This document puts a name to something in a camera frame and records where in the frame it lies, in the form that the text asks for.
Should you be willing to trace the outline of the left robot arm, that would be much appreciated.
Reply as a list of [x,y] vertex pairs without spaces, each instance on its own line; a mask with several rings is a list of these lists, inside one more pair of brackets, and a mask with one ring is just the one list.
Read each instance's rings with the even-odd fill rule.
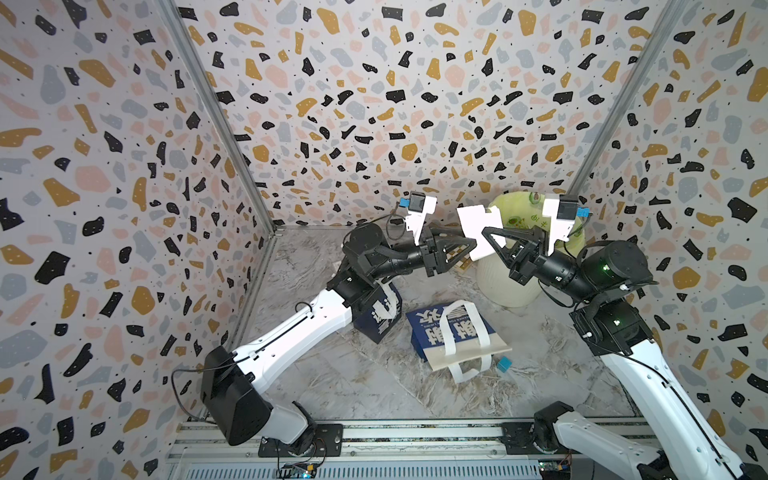
[[302,303],[269,333],[233,351],[217,347],[203,367],[201,401],[231,446],[261,436],[280,452],[302,455],[313,445],[317,424],[298,403],[281,405],[264,394],[297,359],[329,335],[353,324],[375,342],[402,316],[392,279],[422,270],[450,271],[477,243],[457,231],[429,228],[418,243],[391,245],[375,223],[352,230],[343,259],[325,289]]

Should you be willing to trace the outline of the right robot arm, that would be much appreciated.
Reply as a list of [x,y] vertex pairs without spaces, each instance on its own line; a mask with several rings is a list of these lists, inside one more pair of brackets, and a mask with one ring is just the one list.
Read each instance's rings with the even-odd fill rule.
[[709,425],[671,372],[659,344],[627,296],[651,286],[646,256],[629,241],[597,241],[590,254],[548,251],[539,228],[486,227],[483,237],[525,285],[537,279],[571,299],[569,317],[589,348],[620,380],[652,429],[657,449],[640,445],[558,401],[534,416],[532,439],[542,452],[574,450],[622,479],[764,479]]

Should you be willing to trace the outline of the blue white bag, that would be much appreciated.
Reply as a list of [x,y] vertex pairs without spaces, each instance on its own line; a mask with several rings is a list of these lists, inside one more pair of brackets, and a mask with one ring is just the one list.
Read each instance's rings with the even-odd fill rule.
[[413,310],[406,318],[419,358],[433,372],[447,369],[456,384],[488,370],[494,355],[512,349],[467,300]]

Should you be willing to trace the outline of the white receipt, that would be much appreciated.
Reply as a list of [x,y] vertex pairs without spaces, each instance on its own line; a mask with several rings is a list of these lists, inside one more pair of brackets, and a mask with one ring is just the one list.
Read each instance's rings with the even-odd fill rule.
[[483,235],[485,227],[502,228],[502,217],[497,206],[485,207],[483,205],[474,205],[460,207],[457,214],[461,229],[466,238],[476,241],[475,248],[470,252],[472,261],[479,261],[489,255],[494,255],[496,251],[494,244],[499,247],[506,246],[506,239],[503,236],[492,235],[492,241],[489,242]]

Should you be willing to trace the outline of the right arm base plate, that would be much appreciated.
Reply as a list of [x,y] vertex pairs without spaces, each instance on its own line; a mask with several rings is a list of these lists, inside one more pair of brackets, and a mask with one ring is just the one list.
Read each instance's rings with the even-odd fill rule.
[[503,422],[499,439],[507,455],[565,455],[569,452],[557,440],[540,440],[532,421]]

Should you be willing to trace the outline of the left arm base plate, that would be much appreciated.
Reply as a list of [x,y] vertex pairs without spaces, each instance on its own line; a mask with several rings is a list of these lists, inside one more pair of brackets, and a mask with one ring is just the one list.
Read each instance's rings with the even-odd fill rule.
[[339,457],[344,439],[344,426],[341,423],[320,423],[311,425],[293,443],[264,438],[259,446],[259,458],[298,460],[304,457],[332,458]]

